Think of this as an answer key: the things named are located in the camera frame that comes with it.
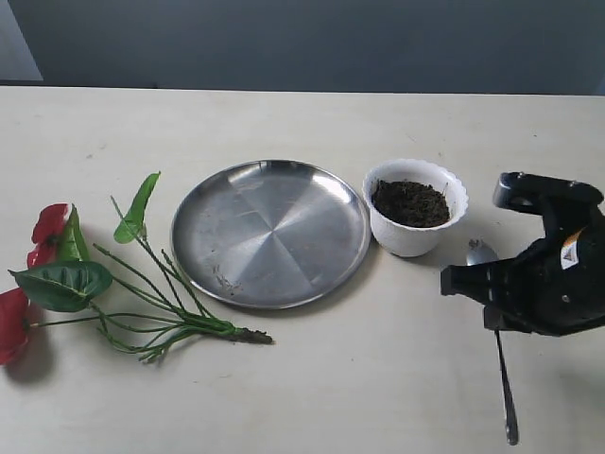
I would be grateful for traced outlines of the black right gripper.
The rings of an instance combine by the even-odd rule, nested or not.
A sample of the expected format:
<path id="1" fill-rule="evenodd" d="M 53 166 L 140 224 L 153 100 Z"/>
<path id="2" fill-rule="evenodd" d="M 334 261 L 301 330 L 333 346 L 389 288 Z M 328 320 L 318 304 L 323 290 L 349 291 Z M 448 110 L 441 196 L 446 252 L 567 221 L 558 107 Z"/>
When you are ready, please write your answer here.
<path id="1" fill-rule="evenodd" d="M 604 227 L 587 225 L 562 243 L 538 239 L 517 256 L 441 271 L 442 296 L 478 303 L 491 331 L 560 337 L 604 325 Z"/>

